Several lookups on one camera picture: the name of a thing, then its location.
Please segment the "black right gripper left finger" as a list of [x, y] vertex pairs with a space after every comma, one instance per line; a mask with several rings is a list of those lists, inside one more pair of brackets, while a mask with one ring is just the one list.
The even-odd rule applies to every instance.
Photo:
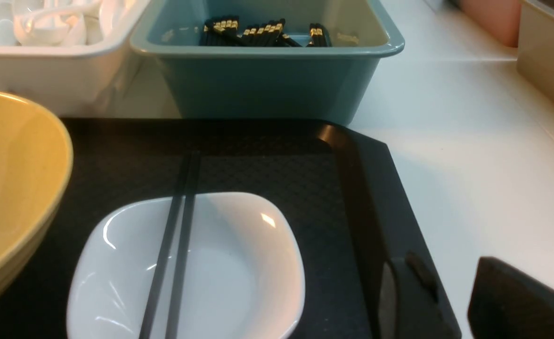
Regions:
[[381, 339], [459, 339], [445, 318], [436, 275], [409, 251], [384, 263], [378, 302]]

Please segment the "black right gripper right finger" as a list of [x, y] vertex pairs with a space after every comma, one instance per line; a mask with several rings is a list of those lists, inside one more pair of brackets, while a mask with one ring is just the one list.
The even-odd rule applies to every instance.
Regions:
[[467, 321], [475, 339], [554, 339], [554, 290], [503, 260], [482, 256]]

